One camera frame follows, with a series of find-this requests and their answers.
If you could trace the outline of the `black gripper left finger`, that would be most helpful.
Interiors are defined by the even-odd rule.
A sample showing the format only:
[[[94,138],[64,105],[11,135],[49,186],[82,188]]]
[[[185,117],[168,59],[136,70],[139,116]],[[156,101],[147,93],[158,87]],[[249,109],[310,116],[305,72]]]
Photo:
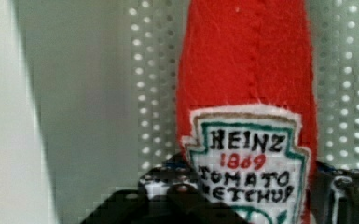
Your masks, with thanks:
[[[137,189],[113,193],[81,224],[249,224],[199,191],[198,177],[176,154],[142,175]]]

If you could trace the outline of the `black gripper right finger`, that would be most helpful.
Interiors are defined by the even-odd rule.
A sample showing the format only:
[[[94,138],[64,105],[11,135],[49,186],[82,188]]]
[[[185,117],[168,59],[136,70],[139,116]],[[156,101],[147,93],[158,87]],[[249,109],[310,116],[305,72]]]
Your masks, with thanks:
[[[316,224],[359,224],[359,169],[338,169],[318,161],[311,211]]]

